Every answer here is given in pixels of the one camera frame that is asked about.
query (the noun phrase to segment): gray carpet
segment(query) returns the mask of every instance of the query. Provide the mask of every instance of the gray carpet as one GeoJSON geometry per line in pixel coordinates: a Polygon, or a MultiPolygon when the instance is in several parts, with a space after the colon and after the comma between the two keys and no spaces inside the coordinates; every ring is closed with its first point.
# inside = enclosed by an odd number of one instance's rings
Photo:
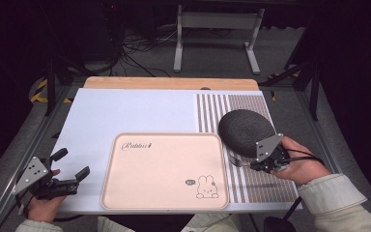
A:
{"type": "MultiPolygon", "coordinates": [[[[243,43],[249,39],[249,32],[232,31],[219,32],[210,30],[198,30],[185,33],[184,56],[182,71],[174,73],[175,42],[170,38],[153,49],[141,52],[136,51],[130,56],[144,67],[161,69],[171,76],[182,77],[226,77],[226,78],[253,78],[258,82],[267,79],[271,73],[281,73],[283,66],[297,43],[302,29],[271,29],[261,30],[254,51],[261,69],[260,75],[253,75],[248,65],[247,57],[243,50],[243,43]]],[[[91,62],[87,68],[94,70],[104,66],[102,62],[91,62]]],[[[149,70],[156,76],[166,76],[164,72],[149,70]]],[[[109,75],[110,71],[100,73],[109,75]]],[[[125,63],[117,64],[112,75],[119,76],[149,76],[142,69],[129,66],[125,63]]],[[[57,87],[59,100],[64,97],[72,98],[78,87],[83,85],[84,77],[77,77],[72,87],[57,87]]],[[[309,113],[303,102],[309,97],[309,91],[295,93],[287,86],[292,80],[286,79],[278,86],[262,88],[266,96],[276,130],[295,138],[298,142],[307,146],[315,154],[324,154],[326,147],[336,160],[340,170],[348,175],[359,190],[365,194],[369,201],[363,206],[371,212],[371,187],[359,170],[352,153],[350,152],[329,108],[328,102],[321,88],[321,96],[318,102],[318,122],[310,120],[309,113]],[[271,99],[270,90],[276,93],[276,101],[271,99]]],[[[9,209],[11,198],[3,196],[8,183],[11,182],[15,171],[24,159],[25,154],[33,154],[37,157],[47,157],[56,138],[52,135],[60,131],[68,115],[70,103],[59,103],[51,116],[44,117],[45,103],[35,103],[28,118],[7,152],[0,159],[0,215],[4,215],[9,209]]],[[[262,221],[267,216],[283,217],[284,212],[254,213],[254,218],[262,230],[262,221]]],[[[248,215],[241,215],[244,221],[245,231],[253,231],[253,226],[248,215]]],[[[24,220],[12,211],[0,231],[14,231],[24,220]]],[[[304,207],[296,211],[290,218],[299,232],[315,231],[313,216],[304,207]]],[[[85,216],[71,222],[59,222],[65,231],[96,231],[96,216],[85,216]]]]}

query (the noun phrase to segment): black round object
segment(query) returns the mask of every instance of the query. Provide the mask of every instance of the black round object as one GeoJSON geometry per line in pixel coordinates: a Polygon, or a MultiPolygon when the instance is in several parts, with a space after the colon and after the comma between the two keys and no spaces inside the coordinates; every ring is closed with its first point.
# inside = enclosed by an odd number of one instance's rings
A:
{"type": "Polygon", "coordinates": [[[256,142],[275,135],[270,121],[261,114],[237,109],[226,113],[218,124],[218,135],[227,147],[244,157],[256,157],[256,142]]]}

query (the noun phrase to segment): yellow and black tape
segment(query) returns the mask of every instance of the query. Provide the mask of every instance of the yellow and black tape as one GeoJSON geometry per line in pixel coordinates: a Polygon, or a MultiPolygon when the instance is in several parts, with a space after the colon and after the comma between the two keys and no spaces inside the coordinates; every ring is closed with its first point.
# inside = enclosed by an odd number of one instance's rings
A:
{"type": "MultiPolygon", "coordinates": [[[[47,85],[47,78],[44,78],[41,83],[38,86],[38,89],[35,91],[35,94],[31,98],[31,102],[40,102],[40,103],[47,103],[48,99],[47,98],[42,98],[41,93],[47,85]]],[[[64,99],[63,103],[72,103],[74,99],[64,99]]]]}

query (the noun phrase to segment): dark background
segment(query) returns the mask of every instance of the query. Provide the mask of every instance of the dark background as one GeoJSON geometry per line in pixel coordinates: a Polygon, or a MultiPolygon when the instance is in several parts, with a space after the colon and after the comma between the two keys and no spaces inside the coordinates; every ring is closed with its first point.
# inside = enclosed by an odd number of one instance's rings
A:
{"type": "MultiPolygon", "coordinates": [[[[49,59],[60,54],[82,65],[88,60],[105,60],[116,52],[109,43],[113,33],[104,20],[104,5],[97,1],[76,3],[0,1],[0,158],[32,107],[30,88],[44,75],[49,59]]],[[[172,7],[143,8],[139,14],[153,19],[145,20],[146,25],[135,21],[136,9],[126,8],[131,15],[126,15],[126,25],[135,26],[151,39],[156,27],[173,23],[161,13],[172,7]]],[[[330,106],[371,184],[371,1],[353,1],[336,15],[312,16],[308,11],[274,9],[267,11],[263,27],[308,26],[290,62],[313,59],[315,53],[321,58],[321,81],[330,106]],[[313,25],[307,25],[310,18],[313,25]]],[[[66,67],[56,65],[63,83],[71,78],[66,67]]]]}

